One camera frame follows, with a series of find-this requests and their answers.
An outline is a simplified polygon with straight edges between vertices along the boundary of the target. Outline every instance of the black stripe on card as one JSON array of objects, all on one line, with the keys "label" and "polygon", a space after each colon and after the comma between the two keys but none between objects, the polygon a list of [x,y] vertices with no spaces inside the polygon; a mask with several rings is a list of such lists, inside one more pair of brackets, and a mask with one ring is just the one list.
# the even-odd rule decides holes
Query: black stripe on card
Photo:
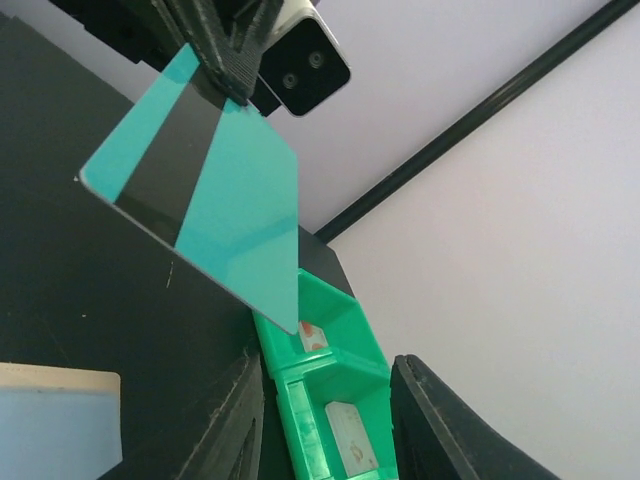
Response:
[{"label": "black stripe on card", "polygon": [[198,68],[115,201],[170,246],[182,228],[226,100],[220,94],[214,105],[198,93],[193,84],[203,75]]}]

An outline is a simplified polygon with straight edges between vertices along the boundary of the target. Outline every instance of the black tabletop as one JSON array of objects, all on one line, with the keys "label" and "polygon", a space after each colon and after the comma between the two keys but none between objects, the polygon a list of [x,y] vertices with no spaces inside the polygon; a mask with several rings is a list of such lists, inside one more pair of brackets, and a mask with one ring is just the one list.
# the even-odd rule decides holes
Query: black tabletop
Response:
[{"label": "black tabletop", "polygon": [[[203,399],[217,408],[260,355],[245,305],[77,181],[130,107],[23,23],[0,27],[0,361],[119,373],[125,458]],[[300,265],[351,294],[335,253],[304,230]],[[294,478],[266,374],[264,391],[260,478]],[[193,449],[176,438],[167,477]]]}]

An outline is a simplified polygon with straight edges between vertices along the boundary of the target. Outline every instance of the green plastic tray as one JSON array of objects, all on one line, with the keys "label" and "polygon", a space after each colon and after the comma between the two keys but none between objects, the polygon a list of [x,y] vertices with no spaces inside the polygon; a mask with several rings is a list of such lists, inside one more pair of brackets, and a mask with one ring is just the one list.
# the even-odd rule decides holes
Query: green plastic tray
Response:
[{"label": "green plastic tray", "polygon": [[[389,365],[358,301],[300,270],[299,313],[321,327],[328,348],[305,353],[298,335],[287,335],[254,313],[269,375],[298,480],[397,479],[392,436]],[[328,403],[354,404],[379,468],[347,477],[325,413]]]}]

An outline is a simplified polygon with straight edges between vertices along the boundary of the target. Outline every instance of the white backdrop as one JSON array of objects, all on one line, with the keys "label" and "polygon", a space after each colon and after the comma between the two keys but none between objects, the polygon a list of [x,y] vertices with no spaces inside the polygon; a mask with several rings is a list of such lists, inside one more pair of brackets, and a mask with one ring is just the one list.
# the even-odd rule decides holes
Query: white backdrop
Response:
[{"label": "white backdrop", "polygon": [[[301,223],[316,231],[606,0],[323,0],[352,81],[307,117],[271,121],[300,159]],[[155,78],[47,0],[0,0],[136,100]]]},{"label": "white backdrop", "polygon": [[415,353],[566,479],[640,478],[640,7],[338,237]]}]

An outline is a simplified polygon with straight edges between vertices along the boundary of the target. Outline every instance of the black pole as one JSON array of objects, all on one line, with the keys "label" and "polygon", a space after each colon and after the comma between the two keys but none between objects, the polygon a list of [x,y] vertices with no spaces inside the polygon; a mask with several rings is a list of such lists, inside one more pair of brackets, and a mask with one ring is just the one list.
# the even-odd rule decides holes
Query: black pole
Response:
[{"label": "black pole", "polygon": [[323,242],[336,238],[639,2],[640,0],[611,0],[352,203],[322,227],[316,236]]}]

